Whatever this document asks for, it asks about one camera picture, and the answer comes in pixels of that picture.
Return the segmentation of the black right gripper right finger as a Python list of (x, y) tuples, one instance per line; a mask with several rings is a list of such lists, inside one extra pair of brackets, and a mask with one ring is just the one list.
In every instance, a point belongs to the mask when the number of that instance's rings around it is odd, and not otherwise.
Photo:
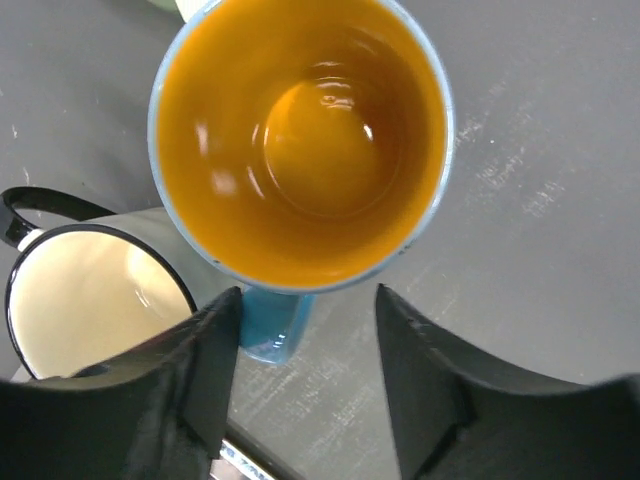
[(375, 318), (405, 479), (635, 479), (639, 378), (580, 385), (516, 366), (386, 285)]

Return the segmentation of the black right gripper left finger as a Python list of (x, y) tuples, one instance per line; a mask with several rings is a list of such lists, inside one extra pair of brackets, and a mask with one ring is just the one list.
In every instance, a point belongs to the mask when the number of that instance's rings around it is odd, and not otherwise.
[(206, 479), (226, 431), (242, 294), (70, 378), (1, 384), (4, 479)]

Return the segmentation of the blue butterfly mug orange inside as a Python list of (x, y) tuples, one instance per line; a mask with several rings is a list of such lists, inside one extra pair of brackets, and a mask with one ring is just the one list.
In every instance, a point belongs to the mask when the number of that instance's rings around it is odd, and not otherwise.
[(455, 110), (396, 1), (208, 1), (157, 71), (147, 144), (161, 201), (244, 285), (241, 345), (287, 362), (315, 298), (382, 271), (433, 218)]

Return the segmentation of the light green mug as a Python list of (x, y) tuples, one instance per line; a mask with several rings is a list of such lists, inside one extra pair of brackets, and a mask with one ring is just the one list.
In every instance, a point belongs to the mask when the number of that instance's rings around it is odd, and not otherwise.
[(177, 0), (149, 0), (149, 3), (163, 11), (177, 15), (181, 20), (184, 20), (180, 2)]

